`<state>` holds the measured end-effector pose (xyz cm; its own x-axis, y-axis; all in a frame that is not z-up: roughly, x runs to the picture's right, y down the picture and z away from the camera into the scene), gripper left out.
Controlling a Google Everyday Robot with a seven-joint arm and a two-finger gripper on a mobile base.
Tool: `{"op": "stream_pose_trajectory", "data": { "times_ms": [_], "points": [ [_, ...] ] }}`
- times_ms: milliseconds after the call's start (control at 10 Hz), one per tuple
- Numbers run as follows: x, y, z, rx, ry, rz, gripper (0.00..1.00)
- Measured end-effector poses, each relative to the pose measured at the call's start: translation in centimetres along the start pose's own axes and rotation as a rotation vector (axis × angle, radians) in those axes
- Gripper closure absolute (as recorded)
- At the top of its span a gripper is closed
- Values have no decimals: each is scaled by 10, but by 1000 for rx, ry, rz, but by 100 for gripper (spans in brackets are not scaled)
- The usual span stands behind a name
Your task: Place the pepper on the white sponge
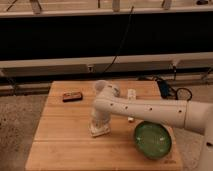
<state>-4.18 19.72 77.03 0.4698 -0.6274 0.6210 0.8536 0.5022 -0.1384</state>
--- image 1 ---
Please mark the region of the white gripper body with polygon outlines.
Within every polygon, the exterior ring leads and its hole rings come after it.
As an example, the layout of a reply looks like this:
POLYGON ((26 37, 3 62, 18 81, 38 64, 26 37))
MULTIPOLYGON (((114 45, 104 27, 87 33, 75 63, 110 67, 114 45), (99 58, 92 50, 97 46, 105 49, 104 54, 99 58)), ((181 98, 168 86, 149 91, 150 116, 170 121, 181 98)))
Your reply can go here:
POLYGON ((110 115, 107 112, 93 109, 92 110, 92 125, 95 128, 101 128, 104 125, 108 124, 110 121, 110 115))

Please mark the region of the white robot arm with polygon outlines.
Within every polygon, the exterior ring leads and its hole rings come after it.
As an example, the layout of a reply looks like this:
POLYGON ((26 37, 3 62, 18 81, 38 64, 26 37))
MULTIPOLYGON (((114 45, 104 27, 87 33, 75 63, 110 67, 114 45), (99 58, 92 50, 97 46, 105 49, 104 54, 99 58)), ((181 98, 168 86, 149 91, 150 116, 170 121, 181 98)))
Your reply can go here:
POLYGON ((185 100, 129 100, 120 98, 116 84, 99 80, 94 84, 90 132, 93 137, 110 131, 110 115, 133 117, 184 128, 204 135, 197 171, 213 171, 213 103, 185 100))

